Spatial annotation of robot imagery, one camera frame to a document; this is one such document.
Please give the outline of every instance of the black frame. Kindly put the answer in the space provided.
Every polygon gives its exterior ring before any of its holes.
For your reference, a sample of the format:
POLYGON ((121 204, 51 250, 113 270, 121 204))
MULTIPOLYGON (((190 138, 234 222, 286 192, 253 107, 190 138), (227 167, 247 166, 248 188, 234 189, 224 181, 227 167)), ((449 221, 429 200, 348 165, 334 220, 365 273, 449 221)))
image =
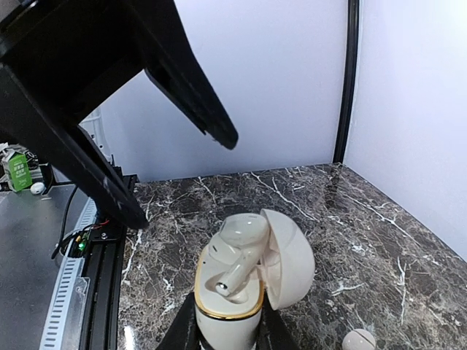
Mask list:
MULTIPOLYGON (((136 175, 123 177, 124 185, 131 192, 137 180, 136 175)), ((99 221, 105 219, 105 214, 99 216, 99 221)), ((82 270, 82 277, 89 278, 89 286, 79 350, 117 348, 118 303, 127 229, 112 220, 91 232, 82 270)))
POLYGON ((347 138, 352 115, 353 96, 358 60, 358 33, 360 25, 360 0, 349 0, 347 18, 347 51, 345 58, 344 88, 342 90, 341 114, 334 148, 334 163, 344 161, 347 138))

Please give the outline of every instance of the dark marble tabletop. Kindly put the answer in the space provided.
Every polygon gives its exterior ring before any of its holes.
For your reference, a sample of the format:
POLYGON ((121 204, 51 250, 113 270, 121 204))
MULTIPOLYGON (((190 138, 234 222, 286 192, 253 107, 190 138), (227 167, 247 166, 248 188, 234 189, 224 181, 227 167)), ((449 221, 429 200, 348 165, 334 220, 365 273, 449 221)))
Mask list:
POLYGON ((340 349, 365 328, 378 349, 467 349, 467 264, 344 166, 310 166, 139 184, 150 219, 126 244, 119 349, 152 350, 193 289, 201 249, 231 214, 292 217, 315 282, 281 311, 301 349, 340 349), (135 344, 126 344, 134 339, 135 344))

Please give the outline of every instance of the green carton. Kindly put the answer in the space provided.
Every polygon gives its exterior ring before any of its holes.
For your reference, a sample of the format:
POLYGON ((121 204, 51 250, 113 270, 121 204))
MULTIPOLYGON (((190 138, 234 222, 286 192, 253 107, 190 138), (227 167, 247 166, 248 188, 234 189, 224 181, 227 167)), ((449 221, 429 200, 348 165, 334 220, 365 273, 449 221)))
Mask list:
POLYGON ((7 175, 8 186, 11 191, 18 192, 32 185, 28 160, 25 155, 13 149, 6 149, 1 164, 7 175))

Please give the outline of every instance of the open case lid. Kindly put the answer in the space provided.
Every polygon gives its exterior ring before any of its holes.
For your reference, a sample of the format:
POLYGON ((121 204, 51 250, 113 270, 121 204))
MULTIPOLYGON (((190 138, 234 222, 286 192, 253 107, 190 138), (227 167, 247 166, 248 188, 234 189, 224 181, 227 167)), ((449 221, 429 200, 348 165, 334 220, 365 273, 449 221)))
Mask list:
POLYGON ((268 246, 260 259, 271 307, 287 308, 309 291, 314 278, 314 255, 305 235, 288 216, 261 209, 271 227, 268 246))

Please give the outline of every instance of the black pole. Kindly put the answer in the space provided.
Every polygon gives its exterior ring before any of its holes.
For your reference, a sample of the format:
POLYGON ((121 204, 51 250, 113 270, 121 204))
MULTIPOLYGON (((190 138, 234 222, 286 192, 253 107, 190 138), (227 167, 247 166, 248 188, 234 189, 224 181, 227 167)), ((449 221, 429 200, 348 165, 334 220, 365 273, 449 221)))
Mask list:
POLYGON ((337 130, 333 162, 344 160, 347 137, 349 136, 350 116, 352 114, 355 76, 358 57, 358 25, 360 19, 360 0, 349 0, 347 19, 347 52, 345 58, 344 88, 342 90, 341 114, 337 130))

